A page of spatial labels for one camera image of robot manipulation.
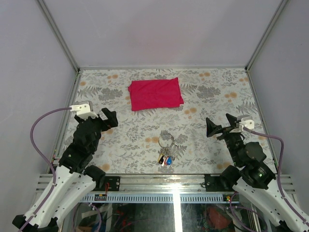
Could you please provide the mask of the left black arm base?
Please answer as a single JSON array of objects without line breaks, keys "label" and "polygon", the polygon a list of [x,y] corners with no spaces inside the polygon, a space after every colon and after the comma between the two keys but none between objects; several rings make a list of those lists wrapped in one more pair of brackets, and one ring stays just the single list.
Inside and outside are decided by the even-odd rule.
[{"label": "left black arm base", "polygon": [[88,166],[84,170],[84,175],[91,177],[95,182],[93,191],[116,192],[120,189],[119,176],[107,176],[106,173],[95,165]]}]

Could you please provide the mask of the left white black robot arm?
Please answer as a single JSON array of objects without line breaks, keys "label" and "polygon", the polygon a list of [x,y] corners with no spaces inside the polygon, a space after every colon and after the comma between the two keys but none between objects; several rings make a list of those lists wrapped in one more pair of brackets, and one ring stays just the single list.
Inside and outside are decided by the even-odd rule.
[{"label": "left white black robot arm", "polygon": [[102,119],[89,103],[55,109],[75,112],[78,125],[72,143],[66,148],[56,168],[51,168],[52,180],[39,199],[23,215],[13,219],[20,232],[57,232],[65,217],[86,194],[105,187],[105,172],[90,165],[97,151],[101,134],[118,126],[117,113],[103,108]]}]

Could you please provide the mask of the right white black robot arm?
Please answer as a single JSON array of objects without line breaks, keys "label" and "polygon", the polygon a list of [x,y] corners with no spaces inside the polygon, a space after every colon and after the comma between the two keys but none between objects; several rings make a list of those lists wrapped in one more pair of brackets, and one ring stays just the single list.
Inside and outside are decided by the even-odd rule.
[{"label": "right white black robot arm", "polygon": [[309,216],[287,195],[280,173],[273,173],[265,164],[266,155],[261,145],[244,142],[243,131],[260,135],[254,131],[253,118],[231,114],[226,114],[226,118],[228,127],[206,118],[206,136],[217,135],[217,140],[223,140],[233,161],[219,176],[205,176],[206,190],[234,190],[264,213],[280,232],[307,232]]}]

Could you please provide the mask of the silver wire keyring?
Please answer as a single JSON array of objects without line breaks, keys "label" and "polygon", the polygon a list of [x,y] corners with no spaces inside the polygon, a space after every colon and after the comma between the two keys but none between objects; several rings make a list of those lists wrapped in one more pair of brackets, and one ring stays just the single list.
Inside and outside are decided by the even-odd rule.
[{"label": "silver wire keyring", "polygon": [[158,144],[161,148],[172,148],[173,146],[179,146],[170,133],[161,134],[158,139]]}]

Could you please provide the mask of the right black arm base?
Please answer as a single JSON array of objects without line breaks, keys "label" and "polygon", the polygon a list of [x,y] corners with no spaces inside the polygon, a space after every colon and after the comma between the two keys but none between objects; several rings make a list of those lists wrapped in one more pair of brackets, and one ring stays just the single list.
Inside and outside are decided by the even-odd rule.
[{"label": "right black arm base", "polygon": [[206,192],[229,192],[240,178],[239,169],[229,165],[220,175],[205,174]]}]

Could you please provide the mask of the bunch of metal keys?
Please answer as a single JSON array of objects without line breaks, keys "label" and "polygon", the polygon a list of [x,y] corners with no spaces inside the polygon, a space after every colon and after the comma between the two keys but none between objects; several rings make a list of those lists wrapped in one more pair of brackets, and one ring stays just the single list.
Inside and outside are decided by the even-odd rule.
[{"label": "bunch of metal keys", "polygon": [[159,151],[158,164],[161,166],[170,166],[175,161],[175,156],[169,148],[161,148]]}]

